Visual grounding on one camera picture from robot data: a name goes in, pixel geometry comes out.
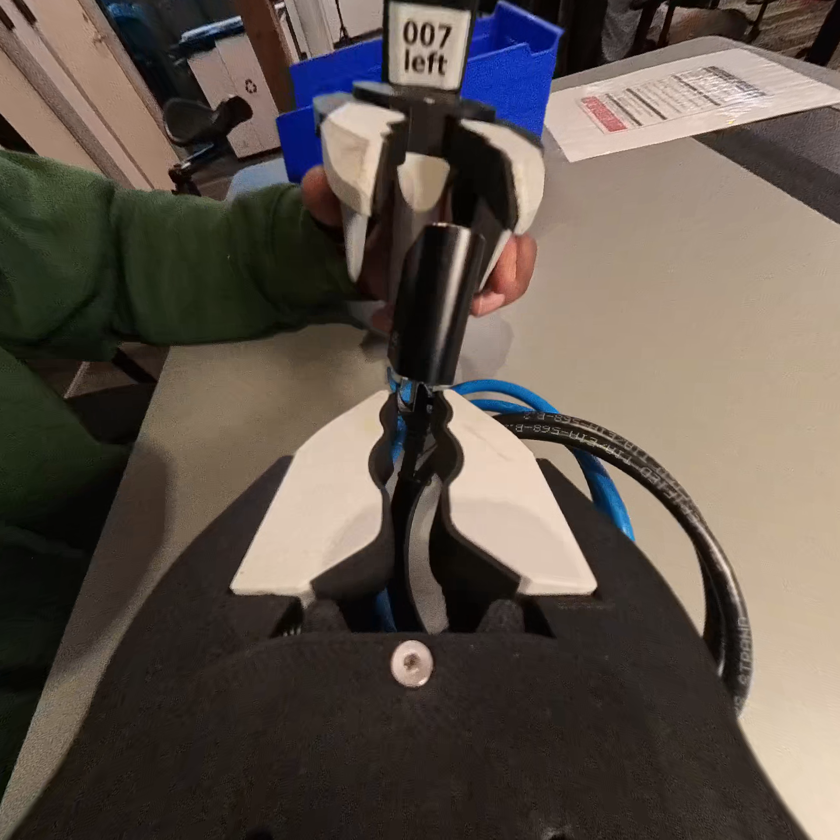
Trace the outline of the person's left forearm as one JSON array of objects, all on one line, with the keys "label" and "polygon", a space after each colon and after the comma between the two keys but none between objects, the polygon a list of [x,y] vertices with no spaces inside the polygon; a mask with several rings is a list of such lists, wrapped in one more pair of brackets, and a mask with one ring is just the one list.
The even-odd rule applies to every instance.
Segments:
[{"label": "person's left forearm", "polygon": [[361,289],[321,168],[231,203],[119,186],[2,153],[2,370],[107,361],[122,341],[259,339],[318,322]]}]

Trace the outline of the person's left hand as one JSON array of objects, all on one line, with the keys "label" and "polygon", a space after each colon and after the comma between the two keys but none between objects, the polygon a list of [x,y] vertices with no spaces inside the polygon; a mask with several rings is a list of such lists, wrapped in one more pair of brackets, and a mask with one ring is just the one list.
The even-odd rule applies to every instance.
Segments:
[{"label": "person's left hand", "polygon": [[[362,313],[355,319],[378,337],[392,329],[394,305],[391,303],[392,210],[387,208],[366,235],[360,274],[353,280],[344,253],[343,216],[339,198],[329,187],[321,166],[304,175],[302,205],[325,241],[323,251],[334,264],[335,274],[345,286],[345,299],[359,301]],[[537,261],[538,247],[530,234],[513,235],[502,247],[497,263],[470,307],[473,317],[481,318],[517,301],[529,288]]]}]

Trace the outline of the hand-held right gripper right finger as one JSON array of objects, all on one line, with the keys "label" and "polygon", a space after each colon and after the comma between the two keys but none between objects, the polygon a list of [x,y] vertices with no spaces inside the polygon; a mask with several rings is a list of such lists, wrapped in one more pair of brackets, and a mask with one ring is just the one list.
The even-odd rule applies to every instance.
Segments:
[{"label": "hand-held right gripper right finger", "polygon": [[436,396],[434,577],[447,595],[591,595],[597,583],[531,450],[452,390]]}]

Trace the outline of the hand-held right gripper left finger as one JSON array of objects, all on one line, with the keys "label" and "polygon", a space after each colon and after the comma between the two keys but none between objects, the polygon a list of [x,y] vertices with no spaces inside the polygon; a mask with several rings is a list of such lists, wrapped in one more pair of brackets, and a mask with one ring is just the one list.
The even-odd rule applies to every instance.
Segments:
[{"label": "hand-held right gripper left finger", "polygon": [[236,595],[364,597],[392,578],[395,394],[382,390],[292,457],[230,583]]}]

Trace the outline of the black ethernet adapter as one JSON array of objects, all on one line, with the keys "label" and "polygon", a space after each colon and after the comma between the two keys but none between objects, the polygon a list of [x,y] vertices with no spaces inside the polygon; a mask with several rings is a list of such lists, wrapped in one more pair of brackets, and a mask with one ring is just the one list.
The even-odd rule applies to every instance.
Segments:
[{"label": "black ethernet adapter", "polygon": [[396,375],[428,389],[452,385],[485,239],[469,227],[429,224],[403,261],[388,361]]}]

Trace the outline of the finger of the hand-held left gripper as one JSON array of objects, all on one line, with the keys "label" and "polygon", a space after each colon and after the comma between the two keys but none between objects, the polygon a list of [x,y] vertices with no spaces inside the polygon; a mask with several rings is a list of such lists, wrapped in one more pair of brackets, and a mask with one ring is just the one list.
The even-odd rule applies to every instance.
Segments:
[{"label": "finger of the hand-held left gripper", "polygon": [[393,130],[405,114],[370,103],[343,103],[320,123],[322,165],[332,193],[339,199],[346,266],[357,281],[364,263],[369,222],[378,212],[385,188],[381,173]]},{"label": "finger of the hand-held left gripper", "polygon": [[513,236],[527,233],[543,199],[541,141],[508,122],[458,122],[458,225],[484,245],[482,289]]}]

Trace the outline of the laminated paper sheet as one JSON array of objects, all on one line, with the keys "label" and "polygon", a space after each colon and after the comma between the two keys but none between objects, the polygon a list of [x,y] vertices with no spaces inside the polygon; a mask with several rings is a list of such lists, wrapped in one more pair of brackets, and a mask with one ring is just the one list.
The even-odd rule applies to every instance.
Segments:
[{"label": "laminated paper sheet", "polygon": [[575,163],[838,103],[836,87],[727,49],[556,91],[544,125]]}]

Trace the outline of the person's torso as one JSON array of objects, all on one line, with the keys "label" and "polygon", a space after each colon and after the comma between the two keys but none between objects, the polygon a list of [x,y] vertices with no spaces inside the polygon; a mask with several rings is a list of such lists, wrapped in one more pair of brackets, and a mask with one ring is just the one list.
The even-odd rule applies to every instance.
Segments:
[{"label": "person's torso", "polygon": [[2,791],[155,386],[149,379],[66,400],[2,350]]}]

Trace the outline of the blue plastic bin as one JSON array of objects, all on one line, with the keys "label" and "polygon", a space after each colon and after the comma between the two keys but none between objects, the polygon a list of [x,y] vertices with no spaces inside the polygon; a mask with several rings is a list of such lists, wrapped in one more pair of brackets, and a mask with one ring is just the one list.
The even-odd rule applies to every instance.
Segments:
[{"label": "blue plastic bin", "polygon": [[[498,2],[492,14],[476,21],[463,96],[486,103],[499,118],[540,136],[562,33],[559,26],[513,3]],[[299,183],[322,162],[312,100],[349,92],[356,81],[378,81],[381,74],[382,37],[292,66],[297,107],[276,119],[289,182]]]}]

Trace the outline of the black chair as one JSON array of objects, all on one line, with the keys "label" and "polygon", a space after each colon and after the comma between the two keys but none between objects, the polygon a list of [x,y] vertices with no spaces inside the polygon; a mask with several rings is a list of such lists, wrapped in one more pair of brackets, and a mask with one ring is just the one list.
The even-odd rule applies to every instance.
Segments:
[{"label": "black chair", "polygon": [[240,96],[228,97],[215,108],[183,98],[169,100],[163,109],[164,131],[175,147],[189,152],[169,169],[172,193],[199,196],[195,175],[232,151],[228,136],[253,116],[250,104]]}]

